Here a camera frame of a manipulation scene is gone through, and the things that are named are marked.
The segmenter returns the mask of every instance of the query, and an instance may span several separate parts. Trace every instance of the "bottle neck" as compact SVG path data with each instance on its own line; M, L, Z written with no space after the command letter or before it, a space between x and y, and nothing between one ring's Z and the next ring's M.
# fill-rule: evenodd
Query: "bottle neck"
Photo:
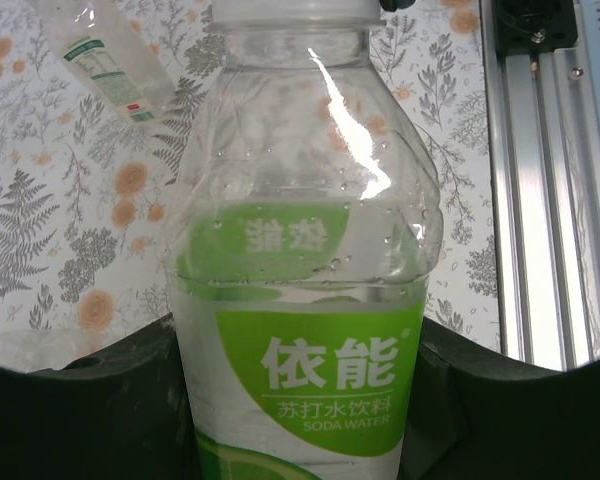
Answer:
M225 33L228 68L315 68L369 63L369 32L360 28L245 29Z

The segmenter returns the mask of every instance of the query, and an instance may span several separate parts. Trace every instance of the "screw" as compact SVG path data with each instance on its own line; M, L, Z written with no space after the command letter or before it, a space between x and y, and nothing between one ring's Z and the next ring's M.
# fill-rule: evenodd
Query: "screw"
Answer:
M533 43L542 43L545 38L547 38L547 31L544 28L531 35L531 41Z
M582 67L575 67L571 70L571 78L574 80L584 75L584 69Z

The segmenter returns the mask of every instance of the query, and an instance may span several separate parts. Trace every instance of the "green label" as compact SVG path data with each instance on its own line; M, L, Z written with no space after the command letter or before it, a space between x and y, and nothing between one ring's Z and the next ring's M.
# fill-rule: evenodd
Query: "green label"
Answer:
M279 425L333 452L374 457L404 434L423 305L348 313L217 313L240 382Z
M348 218L340 203L228 206L195 225L178 274L219 283L307 279L329 269Z
M107 77L121 77L124 76L125 73L124 72L107 72L107 73L100 73L98 75L94 75L93 77L91 77L91 80L100 80L101 78L107 78Z
M91 40L87 43L83 43L79 47L74 48L73 50L68 52L64 56L64 58L68 61L71 61L77 56L82 55L83 53L88 52L89 50L93 50L94 48L104 48L104 43L102 43L100 40Z

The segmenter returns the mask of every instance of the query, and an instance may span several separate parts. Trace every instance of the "black plastic holder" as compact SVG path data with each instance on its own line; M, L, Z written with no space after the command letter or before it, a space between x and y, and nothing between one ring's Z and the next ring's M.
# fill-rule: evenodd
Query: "black plastic holder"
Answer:
M28 478L202 480L170 317L64 370L0 368L0 480ZM600 480L600 360L544 370L425 319L400 480L549 478Z

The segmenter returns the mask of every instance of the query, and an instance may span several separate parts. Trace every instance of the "black bracket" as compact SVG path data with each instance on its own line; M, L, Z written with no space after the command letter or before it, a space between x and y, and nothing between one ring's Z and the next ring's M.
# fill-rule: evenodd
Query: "black bracket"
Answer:
M571 48L578 40L573 0L494 0L499 56Z
M380 0L380 5L387 12L409 8L414 3L416 3L416 0Z

